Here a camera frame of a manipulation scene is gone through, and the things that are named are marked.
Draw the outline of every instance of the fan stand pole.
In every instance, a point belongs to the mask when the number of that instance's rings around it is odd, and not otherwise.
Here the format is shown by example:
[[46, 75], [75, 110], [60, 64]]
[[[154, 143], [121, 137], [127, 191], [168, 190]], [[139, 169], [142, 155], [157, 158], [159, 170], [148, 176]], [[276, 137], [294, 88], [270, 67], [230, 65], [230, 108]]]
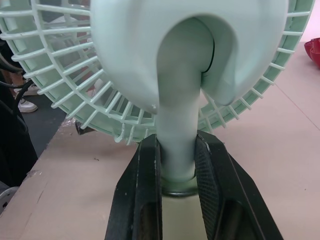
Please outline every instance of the fan stand pole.
[[156, 132], [161, 145], [162, 177], [170, 182], [188, 181], [195, 175], [201, 73], [181, 63], [159, 75], [158, 82]]
[[197, 18], [176, 25], [159, 48], [156, 133], [161, 176], [167, 182], [183, 183], [195, 176], [202, 72], [210, 66], [213, 48], [211, 32]]

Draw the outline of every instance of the electric fan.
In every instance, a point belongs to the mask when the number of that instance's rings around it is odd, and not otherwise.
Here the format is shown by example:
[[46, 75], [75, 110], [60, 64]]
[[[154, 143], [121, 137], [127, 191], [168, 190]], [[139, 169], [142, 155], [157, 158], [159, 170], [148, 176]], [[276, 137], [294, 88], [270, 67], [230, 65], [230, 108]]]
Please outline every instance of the electric fan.
[[[201, 94], [199, 130], [212, 133], [214, 128], [226, 127], [228, 121], [239, 119], [241, 112], [250, 110], [251, 104], [274, 85], [295, 51], [313, 3], [289, 1], [283, 16], [285, 28], [272, 61], [239, 99], [223, 106]], [[89, 5], [89, 0], [2, 0], [1, 38], [13, 51], [12, 59], [22, 65], [25, 78], [35, 82], [41, 89], [39, 94], [45, 94], [53, 108], [60, 107], [67, 118], [82, 122], [83, 128], [89, 126], [113, 135], [116, 142], [138, 142], [156, 132], [155, 117], [128, 101], [110, 81], [108, 70], [102, 69], [92, 42]]]

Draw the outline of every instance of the black wire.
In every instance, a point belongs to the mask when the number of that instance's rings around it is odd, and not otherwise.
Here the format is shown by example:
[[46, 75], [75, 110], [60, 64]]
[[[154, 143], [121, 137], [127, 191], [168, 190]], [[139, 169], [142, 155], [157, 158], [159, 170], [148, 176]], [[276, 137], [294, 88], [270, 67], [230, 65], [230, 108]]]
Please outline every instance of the black wire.
[[[13, 115], [13, 111], [10, 109], [10, 107], [8, 107], [3, 101], [0, 100], [0, 105], [2, 107], [4, 107], [10, 114]], [[21, 117], [19, 117], [18, 115], [16, 116], [16, 119], [18, 120], [18, 122], [22, 125], [23, 129], [22, 131], [20, 131], [22, 134], [27, 134], [28, 133], [28, 126], [26, 125], [26, 123], [21, 119]]]
[[8, 83], [5, 83], [3, 81], [0, 81], [0, 85], [6, 88], [10, 88], [10, 89], [22, 89], [28, 82], [24, 83], [23, 85], [20, 86], [14, 86]]
[[0, 100], [0, 105], [3, 106], [10, 114], [13, 115], [13, 119], [17, 120], [22, 125], [22, 131], [21, 129], [19, 129], [19, 132], [21, 132], [21, 134], [27, 134], [29, 130], [26, 123], [21, 119], [21, 117], [18, 116], [19, 102], [22, 99], [24, 93], [28, 90], [28, 88], [32, 84], [33, 82], [31, 80], [29, 80], [28, 82], [20, 86], [14, 86], [14, 85], [0, 81], [0, 86], [10, 88], [10, 89], [21, 89], [18, 95], [15, 97], [12, 110], [3, 101]]
[[28, 90], [28, 88], [33, 84], [33, 82], [31, 80], [29, 80], [27, 83], [25, 83], [22, 87], [22, 89], [19, 91], [18, 95], [15, 97], [15, 101], [13, 104], [13, 109], [12, 109], [12, 114], [14, 117], [18, 116], [18, 106], [19, 106], [19, 102], [22, 99], [23, 95], [25, 94], [25, 92]]

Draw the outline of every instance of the black cable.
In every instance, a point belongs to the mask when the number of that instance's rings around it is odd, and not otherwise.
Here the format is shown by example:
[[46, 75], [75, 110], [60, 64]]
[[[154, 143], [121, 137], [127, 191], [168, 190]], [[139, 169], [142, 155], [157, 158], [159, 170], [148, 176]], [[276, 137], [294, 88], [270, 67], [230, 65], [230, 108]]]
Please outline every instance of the black cable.
[[18, 116], [18, 106], [19, 106], [19, 102], [22, 99], [23, 95], [25, 94], [25, 92], [28, 90], [28, 88], [33, 84], [33, 82], [31, 80], [29, 80], [27, 83], [25, 83], [22, 87], [22, 89], [19, 91], [18, 95], [15, 97], [15, 101], [14, 101], [14, 105], [13, 105], [13, 109], [12, 109], [12, 114], [14, 117]]
[[[13, 111], [10, 109], [10, 107], [8, 107], [3, 101], [0, 100], [0, 105], [2, 107], [4, 107], [10, 114], [13, 115]], [[18, 115], [16, 116], [16, 119], [19, 121], [19, 123], [22, 125], [23, 129], [22, 129], [22, 134], [27, 134], [28, 133], [28, 126], [26, 125], [26, 123], [21, 119], [21, 117], [19, 117]]]

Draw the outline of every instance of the textured rubber grip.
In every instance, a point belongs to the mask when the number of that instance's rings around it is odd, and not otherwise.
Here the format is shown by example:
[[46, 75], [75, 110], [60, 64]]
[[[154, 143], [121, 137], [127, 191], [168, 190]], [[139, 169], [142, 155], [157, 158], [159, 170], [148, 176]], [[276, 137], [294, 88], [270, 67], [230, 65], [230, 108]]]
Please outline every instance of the textured rubber grip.
[[211, 161], [209, 146], [198, 135], [195, 141], [195, 175], [208, 240], [215, 238], [222, 209], [222, 192]]

